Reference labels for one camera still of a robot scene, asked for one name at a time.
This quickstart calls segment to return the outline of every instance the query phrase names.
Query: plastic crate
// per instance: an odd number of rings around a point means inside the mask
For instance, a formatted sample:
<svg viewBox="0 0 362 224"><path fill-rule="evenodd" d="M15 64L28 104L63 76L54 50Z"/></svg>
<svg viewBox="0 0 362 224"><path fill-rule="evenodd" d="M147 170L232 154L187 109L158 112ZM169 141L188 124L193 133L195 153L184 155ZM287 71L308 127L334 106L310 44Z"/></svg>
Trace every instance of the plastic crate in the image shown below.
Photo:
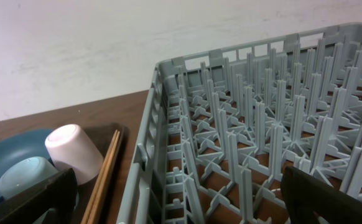
<svg viewBox="0 0 362 224"><path fill-rule="evenodd" d="M362 23L159 62L117 223L289 223L285 166L362 201Z"/></svg>

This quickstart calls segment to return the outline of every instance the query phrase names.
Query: bowl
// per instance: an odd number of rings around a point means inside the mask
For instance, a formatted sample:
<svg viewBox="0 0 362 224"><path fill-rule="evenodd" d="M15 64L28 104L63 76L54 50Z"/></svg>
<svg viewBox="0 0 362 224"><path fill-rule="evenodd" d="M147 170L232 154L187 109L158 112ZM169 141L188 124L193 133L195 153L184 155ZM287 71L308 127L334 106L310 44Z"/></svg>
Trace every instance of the bowl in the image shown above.
<svg viewBox="0 0 362 224"><path fill-rule="evenodd" d="M30 157L40 156L52 164L44 144L51 132L51 129L38 129L0 141L0 178L13 165Z"/></svg>

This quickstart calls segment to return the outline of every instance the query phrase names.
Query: white cup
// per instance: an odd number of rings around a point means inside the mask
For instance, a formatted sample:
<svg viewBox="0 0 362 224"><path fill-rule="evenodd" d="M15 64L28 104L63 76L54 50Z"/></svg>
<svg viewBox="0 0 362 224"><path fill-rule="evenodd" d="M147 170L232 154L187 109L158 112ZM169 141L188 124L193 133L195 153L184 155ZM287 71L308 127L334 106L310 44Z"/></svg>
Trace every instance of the white cup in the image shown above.
<svg viewBox="0 0 362 224"><path fill-rule="evenodd" d="M101 153L77 124L54 130L45 139L45 147L59 171L73 168L78 185L90 181L101 170Z"/></svg>

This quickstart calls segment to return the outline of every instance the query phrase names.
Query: white wall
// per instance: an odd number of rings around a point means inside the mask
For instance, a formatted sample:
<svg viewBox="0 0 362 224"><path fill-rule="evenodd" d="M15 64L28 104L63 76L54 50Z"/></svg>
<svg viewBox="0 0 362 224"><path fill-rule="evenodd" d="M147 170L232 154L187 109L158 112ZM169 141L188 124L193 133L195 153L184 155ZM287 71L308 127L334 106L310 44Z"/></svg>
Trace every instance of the white wall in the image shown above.
<svg viewBox="0 0 362 224"><path fill-rule="evenodd" d="M0 120L145 90L159 60L345 22L362 0L0 0Z"/></svg>

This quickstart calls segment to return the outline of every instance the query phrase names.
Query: brown tabletop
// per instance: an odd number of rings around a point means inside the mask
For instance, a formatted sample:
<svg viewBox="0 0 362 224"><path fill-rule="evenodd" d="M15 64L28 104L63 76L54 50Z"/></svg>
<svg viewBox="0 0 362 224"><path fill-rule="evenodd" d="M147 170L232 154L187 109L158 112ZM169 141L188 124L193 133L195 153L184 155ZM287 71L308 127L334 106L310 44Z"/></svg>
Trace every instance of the brown tabletop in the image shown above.
<svg viewBox="0 0 362 224"><path fill-rule="evenodd" d="M147 94L148 91L140 91L106 100L0 121L0 140L32 129L57 128L65 124L78 124L81 127L87 127L117 122L125 125L129 130L128 142L124 153L118 157L119 170L115 175L116 184L114 185L112 202L106 220L107 223L115 223Z"/></svg>

